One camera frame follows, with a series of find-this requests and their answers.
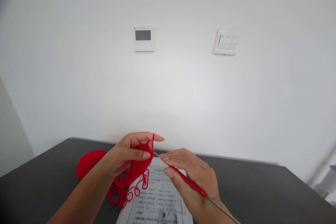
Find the light switch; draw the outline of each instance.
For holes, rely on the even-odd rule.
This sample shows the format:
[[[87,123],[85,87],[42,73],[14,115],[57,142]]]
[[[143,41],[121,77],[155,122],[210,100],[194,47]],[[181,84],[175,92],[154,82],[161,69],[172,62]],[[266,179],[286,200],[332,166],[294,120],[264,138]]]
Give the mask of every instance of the light switch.
[[[237,47],[238,47],[238,38],[236,36],[233,36],[230,49],[236,50]]]
[[[240,30],[235,29],[218,29],[213,54],[236,55]]]
[[[232,37],[226,34],[221,34],[219,39],[218,48],[229,49],[231,47]]]

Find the thermostat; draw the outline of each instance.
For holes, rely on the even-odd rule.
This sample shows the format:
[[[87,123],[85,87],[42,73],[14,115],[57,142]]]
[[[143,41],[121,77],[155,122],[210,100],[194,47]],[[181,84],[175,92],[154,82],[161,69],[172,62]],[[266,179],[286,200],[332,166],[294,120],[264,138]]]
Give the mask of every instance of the thermostat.
[[[154,51],[154,27],[134,27],[134,51]]]

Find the right hand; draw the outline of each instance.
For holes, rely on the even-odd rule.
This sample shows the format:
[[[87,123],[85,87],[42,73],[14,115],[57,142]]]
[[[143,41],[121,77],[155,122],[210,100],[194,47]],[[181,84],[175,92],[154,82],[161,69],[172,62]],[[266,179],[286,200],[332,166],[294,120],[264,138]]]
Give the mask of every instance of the right hand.
[[[209,198],[213,199],[230,213],[219,198],[216,174],[207,163],[186,149],[173,150],[160,156],[167,165],[185,170],[187,175],[206,192]],[[209,200],[203,198],[196,191],[191,189],[176,170],[168,167],[164,172],[171,179],[182,196],[186,207],[199,224],[234,223]]]

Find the left hand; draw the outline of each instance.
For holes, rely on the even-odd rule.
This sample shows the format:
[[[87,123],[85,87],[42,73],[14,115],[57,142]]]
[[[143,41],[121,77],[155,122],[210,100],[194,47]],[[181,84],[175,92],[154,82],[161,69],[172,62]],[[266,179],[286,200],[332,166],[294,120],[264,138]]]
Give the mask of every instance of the left hand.
[[[116,177],[125,170],[130,161],[147,160],[151,154],[142,150],[134,149],[140,144],[149,142],[149,147],[153,146],[153,133],[150,132],[136,132],[124,136],[105,156],[99,161],[99,165],[103,171],[111,177]],[[154,135],[154,141],[163,141],[164,138],[160,135]]]

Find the forearm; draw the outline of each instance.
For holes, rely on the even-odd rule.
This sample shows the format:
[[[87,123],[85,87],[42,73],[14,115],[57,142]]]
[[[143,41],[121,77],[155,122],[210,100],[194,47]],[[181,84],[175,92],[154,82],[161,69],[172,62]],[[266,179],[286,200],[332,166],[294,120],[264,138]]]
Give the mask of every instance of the forearm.
[[[93,223],[113,179],[103,172],[103,164],[99,162],[82,179],[48,224]]]

